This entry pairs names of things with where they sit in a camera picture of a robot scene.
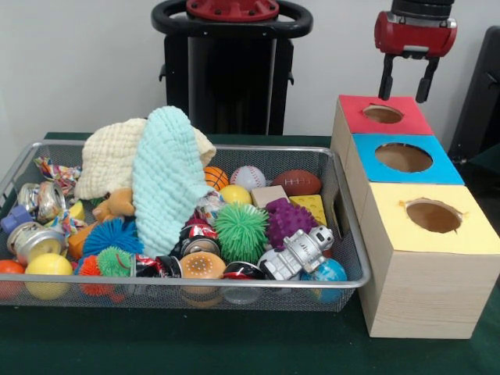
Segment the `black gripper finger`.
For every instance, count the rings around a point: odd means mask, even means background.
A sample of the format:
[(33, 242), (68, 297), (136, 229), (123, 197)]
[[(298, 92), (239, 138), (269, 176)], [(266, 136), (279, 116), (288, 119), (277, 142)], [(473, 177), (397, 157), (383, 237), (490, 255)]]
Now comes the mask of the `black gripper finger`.
[(390, 98), (393, 84), (392, 70), (396, 55), (386, 54), (384, 56), (384, 68), (380, 81), (378, 98)]
[(417, 103), (424, 103), (428, 99), (430, 87), (434, 79), (434, 73), (438, 68), (439, 58), (428, 58), (427, 68), (420, 79), (415, 100)]

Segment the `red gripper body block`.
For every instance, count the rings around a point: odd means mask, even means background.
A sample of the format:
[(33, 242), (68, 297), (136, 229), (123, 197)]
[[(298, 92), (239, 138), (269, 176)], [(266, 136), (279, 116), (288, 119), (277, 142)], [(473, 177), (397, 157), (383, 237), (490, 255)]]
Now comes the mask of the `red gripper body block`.
[(392, 12), (380, 12), (374, 27), (376, 47), (396, 56), (415, 52), (426, 58), (442, 58), (451, 50), (456, 35), (453, 18), (424, 20)]

